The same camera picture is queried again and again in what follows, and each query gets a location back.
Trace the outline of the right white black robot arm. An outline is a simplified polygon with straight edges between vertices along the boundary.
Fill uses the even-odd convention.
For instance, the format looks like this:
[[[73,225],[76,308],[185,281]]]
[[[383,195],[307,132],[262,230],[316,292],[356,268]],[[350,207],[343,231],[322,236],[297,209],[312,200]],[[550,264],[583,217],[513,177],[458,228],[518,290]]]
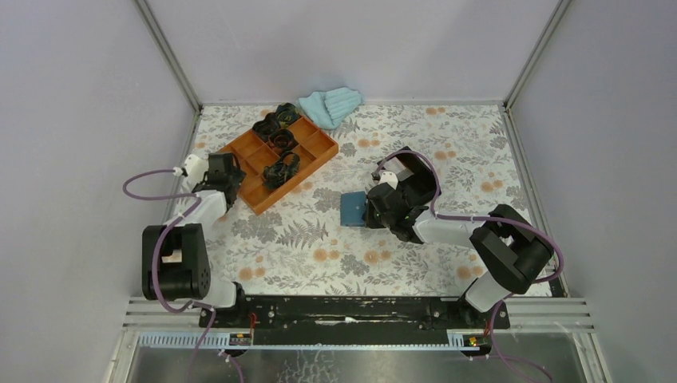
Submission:
[[[512,207],[497,205],[488,215],[443,215],[431,206],[414,206],[393,172],[376,175],[366,194],[366,221],[386,228],[406,243],[446,243],[473,248],[486,271],[461,296],[459,321],[476,329],[489,310],[511,294],[524,294],[556,254],[552,240]]]

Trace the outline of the blue leather card holder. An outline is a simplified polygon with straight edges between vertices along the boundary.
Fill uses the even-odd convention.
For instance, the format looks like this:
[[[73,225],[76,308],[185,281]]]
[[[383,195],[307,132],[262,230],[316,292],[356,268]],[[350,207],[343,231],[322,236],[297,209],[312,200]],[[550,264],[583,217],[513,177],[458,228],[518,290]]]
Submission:
[[[354,191],[341,194],[339,211],[341,227],[365,227],[366,193]]]

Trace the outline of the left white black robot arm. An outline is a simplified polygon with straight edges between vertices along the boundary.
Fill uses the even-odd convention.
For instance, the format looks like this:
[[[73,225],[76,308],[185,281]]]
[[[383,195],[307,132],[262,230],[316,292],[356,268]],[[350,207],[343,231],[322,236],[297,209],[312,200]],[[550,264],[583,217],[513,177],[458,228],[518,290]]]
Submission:
[[[190,308],[208,309],[211,269],[205,231],[225,216],[237,199],[246,172],[230,152],[212,153],[207,159],[190,155],[179,167],[164,169],[180,177],[190,192],[170,199],[191,198],[183,211],[142,233],[142,287],[148,300],[170,313]]]

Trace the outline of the orange compartment tray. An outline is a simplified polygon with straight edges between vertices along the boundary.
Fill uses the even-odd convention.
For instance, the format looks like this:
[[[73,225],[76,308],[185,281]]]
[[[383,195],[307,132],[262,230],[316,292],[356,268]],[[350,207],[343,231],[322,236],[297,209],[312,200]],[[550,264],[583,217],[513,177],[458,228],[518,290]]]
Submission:
[[[301,116],[287,127],[295,146],[288,152],[281,151],[272,141],[264,141],[251,129],[220,149],[237,158],[246,176],[238,197],[251,210],[260,215],[298,187],[339,152],[338,144],[308,118]],[[265,171],[298,166],[298,171],[277,188],[266,185]]]

